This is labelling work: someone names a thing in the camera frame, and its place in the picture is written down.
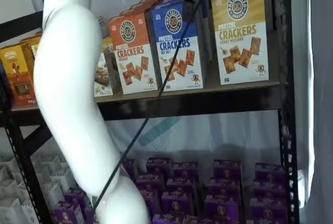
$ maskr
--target metal shelving unit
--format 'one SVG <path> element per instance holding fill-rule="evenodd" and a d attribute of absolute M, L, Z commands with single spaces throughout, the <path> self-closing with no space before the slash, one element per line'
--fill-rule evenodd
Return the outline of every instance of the metal shelving unit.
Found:
<path fill-rule="evenodd" d="M 269 81 L 220 86 L 218 74 L 209 72 L 204 89 L 165 93 L 155 117 L 276 110 L 279 119 L 281 164 L 285 166 L 288 223 L 299 224 L 296 120 L 294 109 L 291 1 L 274 0 L 276 32 L 268 38 Z M 29 32 L 42 25 L 42 12 L 0 24 L 0 42 Z M 30 194 L 40 223 L 51 223 L 30 156 L 52 135 L 38 106 L 11 107 L 0 83 L 0 126 L 6 129 L 14 155 Z M 96 99 L 105 120 L 135 119 L 146 116 L 149 102 L 157 92 Z M 23 139 L 19 126 L 39 125 Z"/>

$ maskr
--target black wire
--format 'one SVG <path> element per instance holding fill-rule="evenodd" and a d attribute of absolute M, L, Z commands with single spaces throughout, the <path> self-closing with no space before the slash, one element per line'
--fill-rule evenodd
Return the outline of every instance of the black wire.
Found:
<path fill-rule="evenodd" d="M 157 107 L 157 102 L 159 101 L 159 99 L 160 99 L 160 97 L 161 97 L 161 95 L 162 95 L 162 93 L 163 93 L 164 87 L 165 87 L 165 85 L 167 84 L 167 81 L 168 81 L 169 75 L 170 75 L 170 73 L 171 73 L 172 67 L 173 67 L 173 65 L 174 65 L 174 63 L 175 63 L 175 61 L 176 61 L 176 57 L 177 57 L 177 55 L 178 55 L 179 49 L 180 49 L 181 44 L 182 44 L 182 42 L 183 42 L 183 39 L 184 39 L 184 37 L 185 37 L 185 33 L 186 33 L 186 31 L 187 31 L 189 25 L 190 25 L 191 22 L 193 21 L 194 16 L 195 16 L 195 13 L 196 13 L 196 11 L 198 10 L 199 5 L 201 4 L 201 2 L 202 2 L 202 0 L 199 0 L 199 2 L 195 5 L 195 8 L 194 8 L 194 10 L 193 10 L 193 12 L 192 12 L 192 15 L 190 16 L 190 19 L 189 19 L 188 23 L 186 24 L 186 27 L 185 27 L 185 29 L 184 29 L 184 31 L 183 31 L 183 34 L 182 34 L 182 36 L 181 36 L 181 39 L 180 39 L 179 42 L 178 42 L 178 46 L 177 46 L 176 52 L 175 52 L 175 54 L 174 54 L 174 56 L 173 56 L 173 58 L 172 58 L 172 61 L 171 61 L 171 64 L 170 64 L 170 68 L 169 68 L 169 70 L 168 70 L 168 73 L 166 74 L 166 77 L 165 77 L 165 80 L 164 80 L 164 82 L 163 82 L 163 85 L 162 85 L 162 87 L 160 88 L 157 97 L 155 97 L 155 99 L 154 99 L 154 101 L 153 101 L 153 104 L 154 104 L 153 107 L 150 108 L 150 110 L 148 111 L 148 114 L 147 114 L 146 119 L 145 119 L 144 122 L 142 123 L 141 127 L 139 128 L 139 130 L 136 132 L 135 136 L 133 137 L 132 141 L 130 142 L 130 144 L 129 144 L 128 147 L 126 148 L 125 152 L 124 152 L 124 153 L 122 154 L 122 156 L 120 157 L 120 160 L 119 160 L 119 162 L 117 163 L 116 167 L 114 168 L 114 170 L 113 170 L 113 172 L 112 172 L 112 174 L 111 174 L 111 176 L 110 176 L 108 182 L 106 183 L 106 185 L 105 185 L 105 187 L 103 188 L 103 190 L 102 190 L 100 196 L 98 197 L 98 199 L 97 199 L 95 205 L 93 206 L 93 216 L 92 216 L 92 218 L 94 218 L 94 215 L 95 215 L 95 212 L 96 212 L 96 208 L 98 207 L 98 204 L 100 203 L 101 199 L 103 198 L 103 196 L 104 196 L 106 190 L 109 188 L 109 185 L 110 185 L 111 181 L 113 180 L 113 177 L 116 175 L 116 172 L 118 171 L 118 169 L 120 168 L 121 164 L 122 164 L 123 161 L 125 160 L 125 158 L 126 158 L 128 152 L 130 151 L 130 149 L 132 148 L 132 146 L 134 145 L 134 143 L 135 143 L 136 140 L 138 139 L 139 135 L 140 135 L 141 132 L 143 131 L 143 129 L 144 129 L 144 127 L 146 126 L 146 124 L 147 124 L 149 118 L 150 118 L 150 117 L 153 115 L 153 113 L 155 112 L 156 107 Z"/>

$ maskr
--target cracker box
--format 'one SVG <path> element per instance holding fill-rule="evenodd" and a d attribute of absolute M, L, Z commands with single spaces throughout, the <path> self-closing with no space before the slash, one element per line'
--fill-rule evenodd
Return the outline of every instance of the cracker box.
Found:
<path fill-rule="evenodd" d="M 0 200 L 0 213 L 0 223 L 28 224 L 18 199 L 8 198 Z"/>
<path fill-rule="evenodd" d="M 145 200 L 150 216 L 161 212 L 161 203 L 156 190 L 140 190 L 142 198 Z"/>
<path fill-rule="evenodd" d="M 123 162 L 123 167 L 126 172 L 129 174 L 132 181 L 135 182 L 138 177 L 137 163 L 135 159 L 125 159 Z"/>
<path fill-rule="evenodd" d="M 269 79 L 264 0 L 212 0 L 221 85 Z"/>
<path fill-rule="evenodd" d="M 54 209 L 58 222 L 84 224 L 81 208 L 76 203 L 59 202 Z"/>
<path fill-rule="evenodd" d="M 159 195 L 162 195 L 165 190 L 165 182 L 161 173 L 148 173 L 138 176 L 136 186 L 139 190 L 157 190 Z"/>
<path fill-rule="evenodd" d="M 157 90 L 160 72 L 149 30 L 149 9 L 134 10 L 109 21 L 113 49 L 124 94 Z"/>
<path fill-rule="evenodd" d="M 6 71 L 14 103 L 18 106 L 35 104 L 33 90 L 33 54 L 27 43 L 0 49 L 0 59 Z"/>
<path fill-rule="evenodd" d="M 155 40 L 158 50 L 162 80 L 167 76 L 172 58 L 177 49 L 187 22 L 183 22 L 183 0 L 158 5 L 152 11 Z M 196 14 L 180 45 L 176 62 L 170 73 L 165 91 L 203 88 L 206 66 L 201 37 L 201 20 Z"/>
<path fill-rule="evenodd" d="M 65 200 L 58 183 L 44 183 L 41 185 L 41 189 L 49 211 L 54 211 L 57 203 Z"/>
<path fill-rule="evenodd" d="M 51 175 L 51 181 L 54 183 L 58 182 L 63 193 L 68 191 L 70 188 L 76 187 L 73 174 L 69 168 L 62 168 L 55 171 Z"/>
<path fill-rule="evenodd" d="M 172 177 L 172 161 L 167 157 L 149 157 L 146 163 L 148 173 L 162 173 L 164 178 Z"/>
<path fill-rule="evenodd" d="M 204 209 L 208 216 L 224 220 L 225 224 L 234 224 L 240 221 L 237 198 L 225 195 L 207 195 Z"/>
<path fill-rule="evenodd" d="M 66 202 L 74 202 L 79 204 L 82 210 L 83 218 L 86 220 L 85 208 L 89 206 L 90 201 L 86 193 L 82 190 L 70 188 L 63 194 Z"/>
<path fill-rule="evenodd" d="M 185 224 L 185 219 L 181 215 L 155 215 L 152 224 Z"/>
<path fill-rule="evenodd" d="M 193 215 L 194 206 L 191 193 L 166 191 L 162 198 L 163 211 L 173 214 Z"/>
<path fill-rule="evenodd" d="M 102 53 L 97 63 L 94 95 L 113 95 L 118 89 L 119 74 L 111 37 L 102 40 Z"/>
<path fill-rule="evenodd" d="M 251 189 L 254 197 L 286 198 L 286 190 L 282 184 L 254 180 Z"/>
<path fill-rule="evenodd" d="M 260 181 L 283 184 L 285 182 L 285 169 L 282 165 L 256 163 L 255 178 Z"/>
<path fill-rule="evenodd" d="M 269 198 L 251 198 L 250 215 L 252 218 L 287 219 L 286 201 Z"/>

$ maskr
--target blue cracker box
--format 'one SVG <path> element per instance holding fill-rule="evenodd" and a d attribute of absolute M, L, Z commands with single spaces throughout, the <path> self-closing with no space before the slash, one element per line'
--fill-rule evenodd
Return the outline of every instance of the blue cracker box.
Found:
<path fill-rule="evenodd" d="M 182 33 L 187 25 L 183 21 L 183 0 L 156 6 L 152 10 L 155 40 L 162 80 L 165 79 Z M 198 10 L 180 45 L 164 91 L 203 88 L 207 62 L 204 57 L 202 12 Z"/>

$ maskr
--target orange cracker box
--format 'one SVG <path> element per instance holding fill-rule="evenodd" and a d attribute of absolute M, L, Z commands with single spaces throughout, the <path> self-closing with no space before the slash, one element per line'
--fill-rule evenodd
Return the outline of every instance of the orange cracker box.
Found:
<path fill-rule="evenodd" d="M 111 18 L 109 30 L 124 94 L 157 90 L 160 73 L 156 45 L 148 29 L 149 9 Z"/>

